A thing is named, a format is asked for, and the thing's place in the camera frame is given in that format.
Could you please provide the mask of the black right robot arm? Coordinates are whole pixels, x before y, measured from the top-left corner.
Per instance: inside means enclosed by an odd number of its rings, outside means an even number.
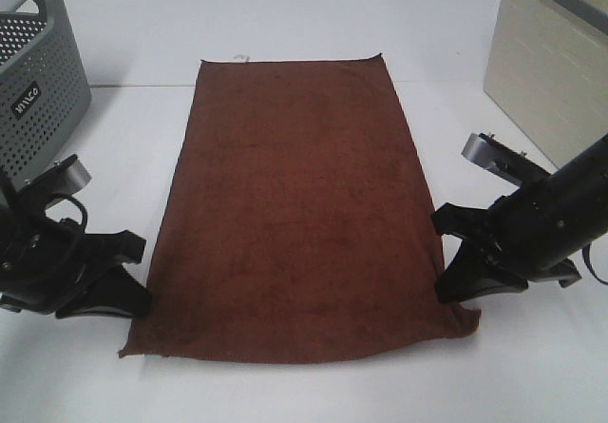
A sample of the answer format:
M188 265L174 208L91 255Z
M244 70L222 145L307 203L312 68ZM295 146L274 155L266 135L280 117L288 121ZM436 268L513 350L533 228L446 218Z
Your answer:
M550 280L566 288L580 280L571 255L581 252L588 262L591 243L607 232L607 140L554 173L484 133L471 134L462 154L517 189L487 209L446 203L432 214L437 234L462 241L435 282L439 301L520 293Z

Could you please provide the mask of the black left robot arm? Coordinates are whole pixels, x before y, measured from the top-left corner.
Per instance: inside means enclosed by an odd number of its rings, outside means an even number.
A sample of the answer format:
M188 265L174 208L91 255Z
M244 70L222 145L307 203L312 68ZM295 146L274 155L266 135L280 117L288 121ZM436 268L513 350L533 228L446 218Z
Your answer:
M17 189L1 177L1 306L57 318L140 318L150 292L126 270L143 258L145 240L124 230L86 230L86 208L74 195L90 180L71 156Z

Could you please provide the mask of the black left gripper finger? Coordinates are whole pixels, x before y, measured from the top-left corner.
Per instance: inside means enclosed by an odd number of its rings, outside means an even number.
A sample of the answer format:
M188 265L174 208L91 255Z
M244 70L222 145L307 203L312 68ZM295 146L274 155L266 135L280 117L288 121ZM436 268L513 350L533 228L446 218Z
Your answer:
M55 312L58 319L68 317L145 317L152 295L123 266L110 268L76 299Z

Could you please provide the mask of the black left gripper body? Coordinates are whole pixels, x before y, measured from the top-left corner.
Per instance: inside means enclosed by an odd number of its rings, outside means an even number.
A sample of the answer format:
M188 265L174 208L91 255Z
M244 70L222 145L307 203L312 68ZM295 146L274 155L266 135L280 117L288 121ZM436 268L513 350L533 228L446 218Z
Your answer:
M55 312L110 268L139 263L145 240L124 230L86 232L85 207L59 195L51 207L1 207L1 307L19 313Z

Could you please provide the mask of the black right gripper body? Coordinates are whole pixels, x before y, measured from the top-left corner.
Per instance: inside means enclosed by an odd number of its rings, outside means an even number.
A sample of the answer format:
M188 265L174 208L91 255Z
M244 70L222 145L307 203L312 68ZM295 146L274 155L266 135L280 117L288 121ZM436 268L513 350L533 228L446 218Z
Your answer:
M580 183L570 177L523 184L487 209L446 203L431 220L438 234L473 241L527 285L580 280L569 259L580 249Z

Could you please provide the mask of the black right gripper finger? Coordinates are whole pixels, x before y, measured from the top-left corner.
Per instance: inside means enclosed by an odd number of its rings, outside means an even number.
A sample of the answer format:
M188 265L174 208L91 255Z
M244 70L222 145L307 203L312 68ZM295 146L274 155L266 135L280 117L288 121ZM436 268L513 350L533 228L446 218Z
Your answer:
M441 303L464 302L501 293L521 293L527 280L471 240L463 240L452 262L435 282Z

